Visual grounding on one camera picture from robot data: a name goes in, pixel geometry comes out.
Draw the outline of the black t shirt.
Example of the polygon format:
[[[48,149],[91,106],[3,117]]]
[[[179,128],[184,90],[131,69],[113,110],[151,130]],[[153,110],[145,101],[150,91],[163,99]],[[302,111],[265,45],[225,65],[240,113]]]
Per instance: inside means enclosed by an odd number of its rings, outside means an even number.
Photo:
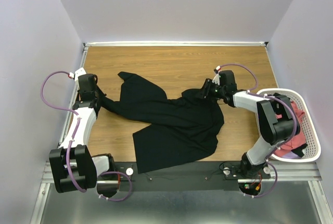
[[[126,119],[148,123],[133,133],[138,173],[169,168],[211,156],[224,116],[215,100],[198,98],[198,89],[169,99],[145,78],[121,71],[120,99],[101,98],[104,109]]]

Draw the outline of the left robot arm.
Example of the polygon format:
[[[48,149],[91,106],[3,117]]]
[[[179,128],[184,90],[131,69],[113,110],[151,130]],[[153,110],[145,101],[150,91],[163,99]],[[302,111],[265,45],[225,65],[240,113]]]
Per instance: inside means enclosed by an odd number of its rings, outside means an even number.
[[[74,104],[68,110],[73,113],[73,119],[61,145],[50,151],[49,162],[57,192],[86,192],[96,186],[99,176],[109,180],[116,171],[111,154],[93,157],[87,147],[105,95],[97,85],[97,76],[84,68],[68,76],[78,86]]]

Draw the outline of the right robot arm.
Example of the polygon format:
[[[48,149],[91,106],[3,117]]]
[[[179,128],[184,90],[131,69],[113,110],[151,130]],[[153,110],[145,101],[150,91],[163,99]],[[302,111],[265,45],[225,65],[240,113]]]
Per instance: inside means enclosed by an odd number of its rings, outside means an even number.
[[[244,178],[256,176],[281,145],[300,133],[300,124],[287,96],[239,90],[231,70],[220,71],[213,79],[207,78],[199,97],[221,99],[230,107],[255,113],[260,135],[254,146],[242,155],[236,171]]]

